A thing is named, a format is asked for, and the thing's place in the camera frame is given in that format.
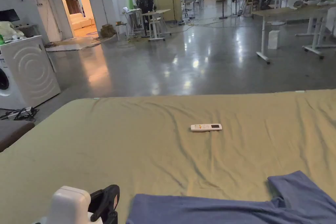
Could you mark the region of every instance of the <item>blue cloth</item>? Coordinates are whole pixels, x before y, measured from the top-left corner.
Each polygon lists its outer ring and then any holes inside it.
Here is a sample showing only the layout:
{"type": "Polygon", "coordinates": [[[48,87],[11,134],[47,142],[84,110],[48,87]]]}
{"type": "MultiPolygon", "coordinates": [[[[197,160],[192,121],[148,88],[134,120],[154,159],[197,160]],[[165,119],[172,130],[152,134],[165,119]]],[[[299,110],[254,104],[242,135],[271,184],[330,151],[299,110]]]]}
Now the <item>blue cloth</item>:
{"type": "Polygon", "coordinates": [[[137,194],[127,224],[327,224],[336,202],[301,171],[269,177],[279,196],[266,202],[137,194]]]}

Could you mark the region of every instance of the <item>stool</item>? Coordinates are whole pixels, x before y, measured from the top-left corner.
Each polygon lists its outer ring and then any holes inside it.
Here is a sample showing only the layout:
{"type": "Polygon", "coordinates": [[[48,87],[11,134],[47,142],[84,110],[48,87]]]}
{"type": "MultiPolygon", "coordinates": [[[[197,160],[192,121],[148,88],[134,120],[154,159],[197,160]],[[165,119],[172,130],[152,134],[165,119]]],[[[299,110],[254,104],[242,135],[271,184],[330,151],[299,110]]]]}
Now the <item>stool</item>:
{"type": "Polygon", "coordinates": [[[125,30],[126,30],[126,37],[127,37],[127,40],[129,40],[128,29],[127,29],[127,23],[123,23],[123,24],[118,25],[118,26],[115,26],[115,27],[116,27],[116,35],[118,36],[118,40],[119,40],[119,33],[120,33],[119,28],[120,28],[120,27],[125,27],[125,30]]]}
{"type": "Polygon", "coordinates": [[[15,143],[35,125],[27,121],[0,121],[0,152],[15,143]]]}
{"type": "MultiPolygon", "coordinates": [[[[151,29],[151,25],[152,25],[152,27],[153,27],[153,23],[154,23],[154,21],[153,21],[153,19],[151,19],[150,22],[149,22],[149,36],[150,36],[150,38],[152,37],[152,29],[151,29]]],[[[162,30],[162,26],[161,26],[161,17],[158,17],[158,18],[156,19],[156,21],[155,21],[155,27],[156,27],[156,29],[157,29],[157,35],[160,34],[160,30],[161,30],[161,33],[163,32],[163,30],[162,30]]]]}
{"type": "Polygon", "coordinates": [[[200,0],[196,0],[196,1],[194,1],[193,2],[193,9],[195,10],[195,4],[198,4],[198,6],[199,6],[199,9],[201,9],[202,8],[202,5],[201,5],[201,2],[200,2],[200,0]]]}

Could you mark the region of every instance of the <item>bed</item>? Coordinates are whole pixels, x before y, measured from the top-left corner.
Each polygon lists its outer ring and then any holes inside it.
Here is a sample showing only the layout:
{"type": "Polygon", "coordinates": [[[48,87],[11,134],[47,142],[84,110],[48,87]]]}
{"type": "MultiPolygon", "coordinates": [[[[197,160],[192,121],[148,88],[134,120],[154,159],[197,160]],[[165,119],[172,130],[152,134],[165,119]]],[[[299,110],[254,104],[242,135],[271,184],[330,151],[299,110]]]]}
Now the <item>bed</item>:
{"type": "Polygon", "coordinates": [[[335,127],[335,90],[75,100],[0,153],[0,222],[46,215],[63,185],[119,185],[119,223],[137,193],[264,201],[297,170],[336,199],[335,127]]]}

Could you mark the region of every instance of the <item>washing machine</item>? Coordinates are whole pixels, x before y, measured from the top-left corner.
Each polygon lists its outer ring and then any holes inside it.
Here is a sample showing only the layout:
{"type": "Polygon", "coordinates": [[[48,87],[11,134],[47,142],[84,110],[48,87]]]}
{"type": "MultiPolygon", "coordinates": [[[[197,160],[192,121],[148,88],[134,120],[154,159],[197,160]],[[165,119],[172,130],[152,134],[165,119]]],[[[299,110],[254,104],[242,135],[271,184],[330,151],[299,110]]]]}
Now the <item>washing machine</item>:
{"type": "Polygon", "coordinates": [[[36,107],[59,93],[41,36],[0,45],[0,109],[36,107]]]}

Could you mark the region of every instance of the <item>remote control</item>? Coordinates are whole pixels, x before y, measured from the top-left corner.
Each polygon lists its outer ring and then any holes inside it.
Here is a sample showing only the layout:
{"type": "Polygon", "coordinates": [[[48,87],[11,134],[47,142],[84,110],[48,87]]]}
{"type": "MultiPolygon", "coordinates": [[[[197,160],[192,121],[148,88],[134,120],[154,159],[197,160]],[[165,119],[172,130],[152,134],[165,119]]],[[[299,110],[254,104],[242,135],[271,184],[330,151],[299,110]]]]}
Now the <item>remote control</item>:
{"type": "Polygon", "coordinates": [[[214,131],[222,130],[221,124],[196,124],[191,126],[192,132],[204,132],[204,131],[214,131]]]}

